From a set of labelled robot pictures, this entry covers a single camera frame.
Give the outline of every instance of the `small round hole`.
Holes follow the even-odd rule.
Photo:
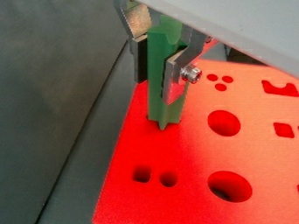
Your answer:
[[[211,73],[211,74],[209,74],[207,78],[210,81],[217,81],[219,79],[219,76],[217,74]]]
[[[166,172],[160,176],[160,182],[166,187],[174,187],[178,183],[178,175],[173,171]]]
[[[227,75],[222,77],[222,80],[227,83],[231,83],[234,81],[233,77],[230,77]]]
[[[215,85],[215,88],[217,88],[221,92],[223,92],[223,91],[227,90],[227,86],[226,86],[225,84],[221,84],[221,83]]]

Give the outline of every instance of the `screw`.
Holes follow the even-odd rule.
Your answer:
[[[194,64],[190,64],[186,68],[182,69],[182,79],[189,81],[191,84],[195,84],[201,77],[202,70]]]

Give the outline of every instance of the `red foam insert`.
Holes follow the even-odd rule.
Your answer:
[[[165,131],[146,119],[147,84],[136,87],[95,224],[299,223],[299,99],[267,94],[262,84],[299,81],[266,66],[197,63],[203,76],[182,122]],[[274,123],[287,123],[294,138]]]

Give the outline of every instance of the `metal bracket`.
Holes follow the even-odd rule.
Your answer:
[[[116,12],[128,35],[130,51],[135,56],[135,81],[147,80],[147,31],[152,19],[147,6],[130,0],[115,0]]]
[[[215,41],[213,37],[209,37],[185,24],[182,28],[182,42],[187,45],[187,48],[169,58],[165,66],[163,101],[167,105],[174,103],[183,95],[186,81],[193,84],[198,82],[202,71],[190,63],[215,46],[218,40]]]

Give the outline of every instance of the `circular hole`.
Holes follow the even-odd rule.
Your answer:
[[[241,131],[239,119],[226,110],[217,110],[210,113],[209,125],[214,132],[225,137],[233,137]]]
[[[223,76],[222,79],[223,79],[223,81],[226,81],[227,83],[231,83],[231,82],[234,81],[233,77],[230,77],[230,76],[227,76],[227,75]]]
[[[178,175],[173,171],[166,172],[160,176],[160,182],[166,187],[174,187],[178,183]]]
[[[247,201],[253,195],[249,181],[231,171],[217,171],[210,175],[209,185],[211,192],[230,202]]]
[[[211,73],[211,74],[209,74],[207,78],[210,81],[217,81],[219,79],[219,76],[217,74]]]
[[[227,86],[226,86],[225,84],[217,84],[217,85],[215,85],[215,88],[217,88],[221,92],[223,92],[223,91],[227,90]]]

